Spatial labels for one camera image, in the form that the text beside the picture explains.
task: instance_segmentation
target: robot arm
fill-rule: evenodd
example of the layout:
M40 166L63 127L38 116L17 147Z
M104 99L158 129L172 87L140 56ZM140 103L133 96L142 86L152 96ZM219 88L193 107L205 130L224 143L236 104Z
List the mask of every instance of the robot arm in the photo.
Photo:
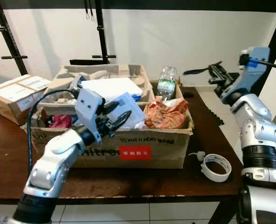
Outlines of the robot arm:
M254 47L244 50L243 58L265 61L269 48ZM211 84L218 84L216 94L230 111L240 128L244 169L244 187L239 192L241 224L276 223L276 124L269 109L260 99L250 94L252 85L265 72L266 65L242 63L243 73L227 73L220 65L210 65Z
M114 131L123 125L131 114L131 111L127 111L111 123L106 114L113 111L118 102L105 105L105 100L93 91L75 91L79 91L76 113L84 126L69 129L47 143L44 155L34 165L14 216L8 223L51 223L51 216L68 171L78 156L86 146L100 142L105 135L113 137Z

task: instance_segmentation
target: tiled floor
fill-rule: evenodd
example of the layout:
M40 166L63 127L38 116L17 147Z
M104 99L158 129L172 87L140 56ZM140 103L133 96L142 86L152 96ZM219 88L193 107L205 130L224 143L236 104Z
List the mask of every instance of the tiled floor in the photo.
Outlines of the tiled floor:
M228 105L223 105L212 88L198 88L200 95L225 125L223 131L230 145L242 160L238 126ZM151 203L110 205L58 205L53 223L66 224L208 224L218 203ZM15 205L0 205L0 220L11 216Z

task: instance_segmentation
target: crumpled orange wrapper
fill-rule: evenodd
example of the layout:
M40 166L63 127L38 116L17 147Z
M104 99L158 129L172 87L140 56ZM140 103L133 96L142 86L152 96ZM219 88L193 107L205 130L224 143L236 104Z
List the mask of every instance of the crumpled orange wrapper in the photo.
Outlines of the crumpled orange wrapper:
M161 98L145 106L145 124L149 128L173 128L182 129L187 119L188 103L179 99L176 105L168 107L161 103Z

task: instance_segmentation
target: roll of tape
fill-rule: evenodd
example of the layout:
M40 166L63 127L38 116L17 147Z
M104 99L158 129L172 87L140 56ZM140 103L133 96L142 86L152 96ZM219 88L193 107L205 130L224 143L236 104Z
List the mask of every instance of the roll of tape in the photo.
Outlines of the roll of tape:
M216 162L220 164L224 170L226 171L225 174L217 174L210 170L206 163L207 162ZM227 159L225 159L223 156L217 155L217 154L208 154L204 157L203 163L201 164L201 171L202 173L210 180L215 181L215 182L224 182L227 180L231 173L231 165L228 162Z

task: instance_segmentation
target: wooden table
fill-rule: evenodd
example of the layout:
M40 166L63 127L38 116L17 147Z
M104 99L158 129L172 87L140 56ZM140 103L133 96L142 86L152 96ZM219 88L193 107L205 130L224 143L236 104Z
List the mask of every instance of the wooden table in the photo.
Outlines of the wooden table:
M242 164L227 142L215 117L195 88L183 88L195 123L187 153L220 154L232 165L228 180L216 183L200 171L196 156L187 156L182 170L84 169L70 170L59 204L162 203L220 201L210 223L228 223L237 210L236 195L242 186ZM34 152L34 161L38 156ZM27 179L26 134L0 116L0 203L17 203Z

